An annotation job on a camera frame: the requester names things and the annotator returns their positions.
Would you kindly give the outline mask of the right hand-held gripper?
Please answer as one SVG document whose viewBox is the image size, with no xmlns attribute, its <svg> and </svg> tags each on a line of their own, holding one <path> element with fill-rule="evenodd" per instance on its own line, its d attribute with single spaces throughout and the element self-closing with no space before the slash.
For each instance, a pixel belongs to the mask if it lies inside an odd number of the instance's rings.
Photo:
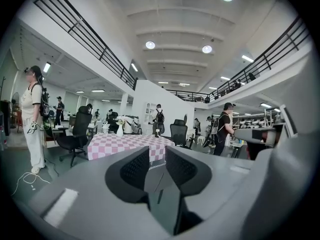
<svg viewBox="0 0 320 240">
<path fill-rule="evenodd" d="M 272 151 L 266 177 L 241 234 L 314 234 L 320 205 L 320 68 L 307 66 L 285 94 L 297 131 Z"/>
</svg>

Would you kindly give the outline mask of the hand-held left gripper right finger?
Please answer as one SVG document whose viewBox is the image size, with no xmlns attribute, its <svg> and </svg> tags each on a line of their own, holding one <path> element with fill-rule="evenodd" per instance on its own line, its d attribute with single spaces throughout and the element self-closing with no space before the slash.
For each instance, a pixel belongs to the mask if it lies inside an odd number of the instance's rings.
<svg viewBox="0 0 320 240">
<path fill-rule="evenodd" d="M 211 168 L 204 162 L 187 154 L 187 149 L 166 147 L 166 171 L 170 183 L 165 187 L 180 193 L 183 198 L 200 195 L 212 180 Z"/>
</svg>

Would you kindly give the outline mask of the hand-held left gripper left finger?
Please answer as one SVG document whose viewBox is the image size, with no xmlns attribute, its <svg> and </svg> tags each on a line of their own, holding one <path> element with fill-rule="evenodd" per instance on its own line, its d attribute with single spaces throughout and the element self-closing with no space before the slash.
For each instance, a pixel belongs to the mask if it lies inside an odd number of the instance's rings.
<svg viewBox="0 0 320 240">
<path fill-rule="evenodd" d="M 149 147 L 145 146 L 110 165 L 104 176 L 107 188 L 123 202 L 147 204 L 145 180 L 150 168 L 149 158 Z"/>
</svg>

